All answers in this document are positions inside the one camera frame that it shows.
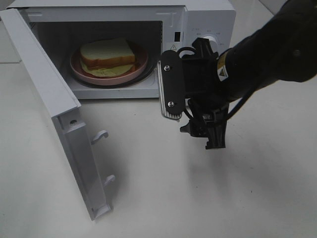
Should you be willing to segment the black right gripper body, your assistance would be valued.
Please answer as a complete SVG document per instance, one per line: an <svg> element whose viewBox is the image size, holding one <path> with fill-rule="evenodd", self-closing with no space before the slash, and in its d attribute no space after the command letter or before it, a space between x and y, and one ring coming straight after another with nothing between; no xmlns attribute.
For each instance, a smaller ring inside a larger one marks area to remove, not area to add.
<svg viewBox="0 0 317 238"><path fill-rule="evenodd" d="M203 102L228 102L217 73L218 53L194 53L182 56L182 99L199 99Z"/></svg>

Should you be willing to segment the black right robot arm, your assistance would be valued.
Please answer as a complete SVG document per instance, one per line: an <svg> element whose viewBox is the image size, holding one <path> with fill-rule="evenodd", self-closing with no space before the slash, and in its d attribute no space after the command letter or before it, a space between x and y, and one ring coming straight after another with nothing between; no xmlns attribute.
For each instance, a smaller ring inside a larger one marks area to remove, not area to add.
<svg viewBox="0 0 317 238"><path fill-rule="evenodd" d="M187 90L189 122L180 128L207 138L206 148L225 147L227 121L258 90L278 80L305 82L317 73L317 3L288 0L261 29L218 54L197 38L184 56L191 87Z"/></svg>

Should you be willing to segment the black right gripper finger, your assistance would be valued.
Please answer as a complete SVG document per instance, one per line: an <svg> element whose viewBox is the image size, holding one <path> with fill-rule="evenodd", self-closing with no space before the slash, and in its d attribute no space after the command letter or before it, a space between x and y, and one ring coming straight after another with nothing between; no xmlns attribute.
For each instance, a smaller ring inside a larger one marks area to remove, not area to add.
<svg viewBox="0 0 317 238"><path fill-rule="evenodd" d="M200 58L209 58L210 56L218 57L218 51L213 50L210 41L205 38L197 38L193 43L195 55Z"/></svg>
<svg viewBox="0 0 317 238"><path fill-rule="evenodd" d="M225 148L225 134L229 105L204 109L194 99L188 100L189 109L184 114L189 119L185 126L180 127L180 132L188 133L191 137L207 138L206 149Z"/></svg>

